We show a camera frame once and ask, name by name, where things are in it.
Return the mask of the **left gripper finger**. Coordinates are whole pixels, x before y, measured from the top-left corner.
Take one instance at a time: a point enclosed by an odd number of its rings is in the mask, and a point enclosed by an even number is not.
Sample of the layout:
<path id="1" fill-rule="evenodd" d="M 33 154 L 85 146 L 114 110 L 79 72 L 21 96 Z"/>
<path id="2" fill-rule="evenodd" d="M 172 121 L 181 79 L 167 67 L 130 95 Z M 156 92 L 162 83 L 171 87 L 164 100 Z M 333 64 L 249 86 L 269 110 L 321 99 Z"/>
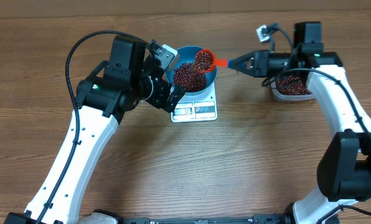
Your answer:
<path id="1" fill-rule="evenodd" d="M 163 47 L 154 39 L 152 39 L 151 43 L 149 44 L 149 52 L 154 61 L 161 60 L 161 58 L 164 56 Z"/>
<path id="2" fill-rule="evenodd" d="M 176 105 L 185 95 L 186 89 L 179 85 L 174 84 L 173 91 L 169 94 L 168 100 L 164 106 L 164 110 L 168 113 L 174 112 Z"/>

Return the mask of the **red beans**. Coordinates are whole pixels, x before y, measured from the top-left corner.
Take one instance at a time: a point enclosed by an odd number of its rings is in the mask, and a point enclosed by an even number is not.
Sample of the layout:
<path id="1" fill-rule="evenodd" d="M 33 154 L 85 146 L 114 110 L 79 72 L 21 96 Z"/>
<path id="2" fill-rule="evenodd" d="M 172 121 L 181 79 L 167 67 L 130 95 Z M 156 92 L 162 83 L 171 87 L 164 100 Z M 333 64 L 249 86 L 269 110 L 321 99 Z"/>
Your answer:
<path id="1" fill-rule="evenodd" d="M 201 91 L 207 87 L 207 78 L 201 71 L 213 67 L 213 55 L 207 50 L 198 53 L 193 62 L 184 62 L 174 69 L 173 83 L 181 85 L 187 92 Z M 310 95 L 311 92 L 300 77 L 290 75 L 275 81 L 275 89 L 282 95 Z"/>

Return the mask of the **blue metal bowl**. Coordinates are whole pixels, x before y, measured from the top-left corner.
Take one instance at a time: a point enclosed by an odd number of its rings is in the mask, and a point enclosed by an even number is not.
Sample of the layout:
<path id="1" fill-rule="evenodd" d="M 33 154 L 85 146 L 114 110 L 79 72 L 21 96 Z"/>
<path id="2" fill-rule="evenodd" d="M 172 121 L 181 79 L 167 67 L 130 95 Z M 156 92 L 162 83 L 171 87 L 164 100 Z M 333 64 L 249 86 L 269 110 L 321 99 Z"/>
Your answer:
<path id="1" fill-rule="evenodd" d="M 174 84 L 179 84 L 186 89 L 186 93 L 201 92 L 210 84 L 214 83 L 217 77 L 217 69 L 212 72 L 200 73 L 194 68 L 195 55 L 202 50 L 198 46 L 184 46 L 177 49 L 180 59 L 173 70 L 165 72 L 166 80 Z"/>

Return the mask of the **red scoop blue handle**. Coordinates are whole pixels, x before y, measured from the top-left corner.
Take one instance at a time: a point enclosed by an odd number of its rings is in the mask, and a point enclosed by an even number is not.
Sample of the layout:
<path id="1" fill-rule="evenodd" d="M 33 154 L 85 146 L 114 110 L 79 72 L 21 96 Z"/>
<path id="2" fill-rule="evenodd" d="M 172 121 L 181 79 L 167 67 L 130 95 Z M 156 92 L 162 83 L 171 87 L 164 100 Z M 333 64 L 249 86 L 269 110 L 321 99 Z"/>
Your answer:
<path id="1" fill-rule="evenodd" d="M 194 59 L 194 68 L 197 72 L 208 73 L 212 72 L 216 67 L 229 67 L 230 60 L 218 59 L 215 54 L 208 50 L 202 49 L 196 55 Z"/>

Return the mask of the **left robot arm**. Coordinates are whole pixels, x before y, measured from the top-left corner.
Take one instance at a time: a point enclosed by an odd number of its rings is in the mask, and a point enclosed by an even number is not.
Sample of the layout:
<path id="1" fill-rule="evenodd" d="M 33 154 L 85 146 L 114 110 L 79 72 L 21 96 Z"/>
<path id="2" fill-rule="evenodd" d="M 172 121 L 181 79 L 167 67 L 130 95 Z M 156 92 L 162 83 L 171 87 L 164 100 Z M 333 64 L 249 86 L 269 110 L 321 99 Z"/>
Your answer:
<path id="1" fill-rule="evenodd" d="M 168 45 L 114 33 L 111 54 L 76 88 L 70 88 L 73 112 L 65 140 L 41 188 L 11 223 L 122 223 L 111 212 L 80 217 L 82 199 L 97 161 L 126 112 L 141 101 L 171 113 L 185 90 L 163 79 L 179 59 Z"/>

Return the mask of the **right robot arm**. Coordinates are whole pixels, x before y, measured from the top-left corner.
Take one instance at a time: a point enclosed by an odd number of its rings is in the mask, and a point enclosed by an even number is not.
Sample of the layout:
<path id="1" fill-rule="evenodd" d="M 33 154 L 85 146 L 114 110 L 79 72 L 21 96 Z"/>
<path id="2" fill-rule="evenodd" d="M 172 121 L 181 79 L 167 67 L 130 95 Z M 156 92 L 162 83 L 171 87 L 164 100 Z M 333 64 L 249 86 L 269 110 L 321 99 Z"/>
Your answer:
<path id="1" fill-rule="evenodd" d="M 269 86 L 282 77 L 300 78 L 319 103 L 332 141 L 317 168 L 317 186 L 291 203 L 282 223 L 337 223 L 337 213 L 371 198 L 371 118 L 352 88 L 335 52 L 321 40 L 320 22 L 295 24 L 290 52 L 256 50 L 227 66 Z"/>

